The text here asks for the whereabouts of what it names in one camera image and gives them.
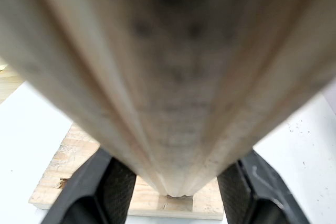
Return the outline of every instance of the plywood base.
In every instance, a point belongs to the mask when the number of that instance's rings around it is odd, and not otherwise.
[[[129,215],[192,219],[223,219],[223,203],[214,178],[193,197],[162,196],[137,177]]]
[[[44,172],[29,203],[40,209],[49,209],[66,180],[98,148],[99,143],[74,124]],[[217,179],[213,179],[193,197],[173,198],[160,195],[138,176],[129,215],[221,220],[223,203]]]

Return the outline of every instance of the light wood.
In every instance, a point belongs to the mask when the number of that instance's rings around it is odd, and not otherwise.
[[[50,209],[62,191],[66,180],[92,156],[99,143],[73,124],[53,156],[29,203],[40,209]]]
[[[128,214],[222,220],[224,211],[217,178],[193,196],[171,197],[160,195],[138,176]]]
[[[67,179],[98,147],[97,141],[77,125],[72,125],[31,195],[29,203],[40,209],[50,209]],[[222,220],[223,203],[217,179],[213,179],[193,197],[173,198],[160,195],[138,176],[129,215]]]
[[[6,66],[6,68],[0,71],[0,104],[23,82],[23,79],[10,66]]]
[[[336,73],[335,0],[0,0],[0,55],[162,195],[193,195]]]

